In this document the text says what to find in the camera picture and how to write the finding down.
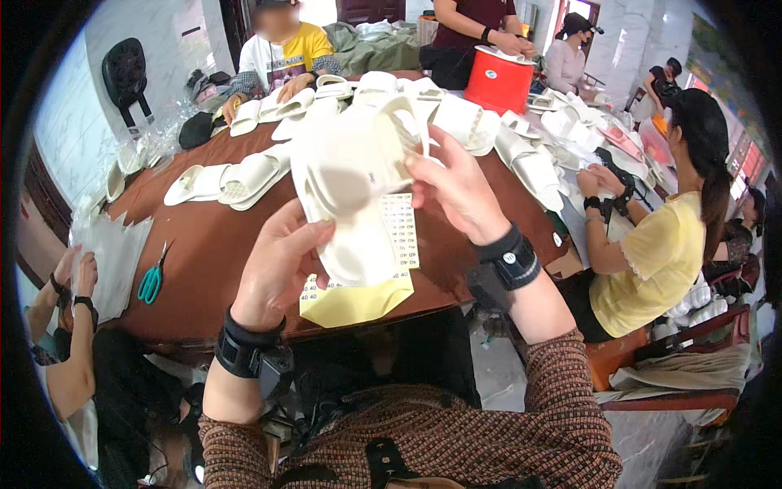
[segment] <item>teal scissors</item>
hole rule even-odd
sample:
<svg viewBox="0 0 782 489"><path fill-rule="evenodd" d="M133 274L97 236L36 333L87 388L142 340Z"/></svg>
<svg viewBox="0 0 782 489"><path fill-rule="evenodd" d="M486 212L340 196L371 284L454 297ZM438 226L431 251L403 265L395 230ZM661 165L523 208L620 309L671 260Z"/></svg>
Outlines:
<svg viewBox="0 0 782 489"><path fill-rule="evenodd" d="M160 286L163 285L163 260L166 259L166 253L168 253L168 241L163 244L163 254L160 255L157 265L150 268L144 274L142 282L138 284L137 298L147 304L155 302L157 294L160 292Z"/></svg>

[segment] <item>yellow paper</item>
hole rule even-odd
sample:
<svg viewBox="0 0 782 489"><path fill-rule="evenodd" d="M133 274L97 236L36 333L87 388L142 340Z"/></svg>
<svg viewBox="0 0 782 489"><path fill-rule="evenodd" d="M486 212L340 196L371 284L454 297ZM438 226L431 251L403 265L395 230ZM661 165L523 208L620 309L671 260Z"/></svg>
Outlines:
<svg viewBox="0 0 782 489"><path fill-rule="evenodd" d="M415 233L412 194L384 196L383 218L393 237L399 272L372 287L348 287L333 281L318 289L316 275L307 278L299 298L299 314L324 328L374 321L388 314L413 294L410 268L418 268L418 237Z"/></svg>
<svg viewBox="0 0 782 489"><path fill-rule="evenodd" d="M321 290L312 275L299 300L299 314L324 328L380 319L413 294L410 272L405 270L397 276L373 287L345 287L330 282L326 290Z"/></svg>

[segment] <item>brown table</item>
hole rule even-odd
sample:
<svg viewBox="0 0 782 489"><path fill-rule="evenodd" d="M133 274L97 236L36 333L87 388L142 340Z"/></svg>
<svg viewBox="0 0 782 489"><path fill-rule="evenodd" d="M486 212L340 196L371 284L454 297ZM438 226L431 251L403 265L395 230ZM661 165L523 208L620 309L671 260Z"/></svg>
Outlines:
<svg viewBox="0 0 782 489"><path fill-rule="evenodd" d="M232 138L223 131L207 144L179 153L166 168L143 171L113 203L116 218L127 211L125 223L155 220L138 261L127 310L117 324L148 342L177 343L214 339L223 314L233 302L242 269L264 222L284 203L296 198L290 174L251 209L239 212L216 201L163 205L163 196L194 164L239 163L275 142L277 124L263 124L247 135ZM554 226L524 185L492 151L478 162L502 210L529 237L541 262L549 264L564 255L566 246L554 244ZM472 299L465 272L475 265L469 241L448 223L442 208L415 211L421 268L411 273L415 293L383 318L398 319L463 303ZM163 242L173 243L163 267L163 287L152 305L136 299L144 273L160 257ZM287 313L284 336L289 340L328 333L299 316L298 304Z"/></svg>

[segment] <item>yellow shirt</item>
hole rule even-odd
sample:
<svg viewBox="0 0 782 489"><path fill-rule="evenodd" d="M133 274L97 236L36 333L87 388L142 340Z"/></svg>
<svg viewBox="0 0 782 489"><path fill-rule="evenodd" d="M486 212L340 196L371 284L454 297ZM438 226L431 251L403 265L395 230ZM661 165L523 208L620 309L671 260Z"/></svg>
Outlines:
<svg viewBox="0 0 782 489"><path fill-rule="evenodd" d="M255 70L264 92L269 93L296 75L312 70L312 62L334 54L326 32L311 23L302 22L299 32L285 45L252 36L239 54L239 72Z"/></svg>
<svg viewBox="0 0 782 489"><path fill-rule="evenodd" d="M670 196L620 246L632 270L598 275L590 303L603 329L625 336L677 305L703 266L706 227L701 195Z"/></svg>

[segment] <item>red bucket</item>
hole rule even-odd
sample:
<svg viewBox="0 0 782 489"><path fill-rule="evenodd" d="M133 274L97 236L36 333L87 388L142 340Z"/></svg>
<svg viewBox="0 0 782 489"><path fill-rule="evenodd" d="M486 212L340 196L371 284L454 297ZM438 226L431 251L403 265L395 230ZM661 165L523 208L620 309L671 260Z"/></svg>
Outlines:
<svg viewBox="0 0 782 489"><path fill-rule="evenodd" d="M478 46L465 98L500 115L512 110L525 113L534 64L502 59Z"/></svg>

